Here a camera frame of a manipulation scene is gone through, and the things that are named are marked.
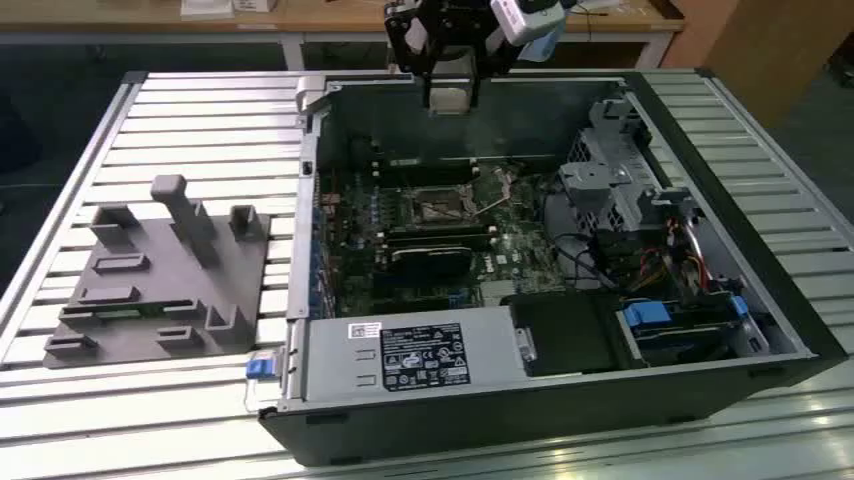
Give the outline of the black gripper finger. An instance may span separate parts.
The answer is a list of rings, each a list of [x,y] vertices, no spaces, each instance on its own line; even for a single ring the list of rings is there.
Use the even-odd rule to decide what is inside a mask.
[[[425,47],[415,57],[413,74],[421,81],[421,106],[429,107],[429,94],[432,89],[432,72],[437,59],[433,49]]]
[[[481,60],[483,48],[477,46],[471,47],[469,57],[469,99],[468,108],[475,109],[479,102],[479,90],[480,90],[480,60]]]

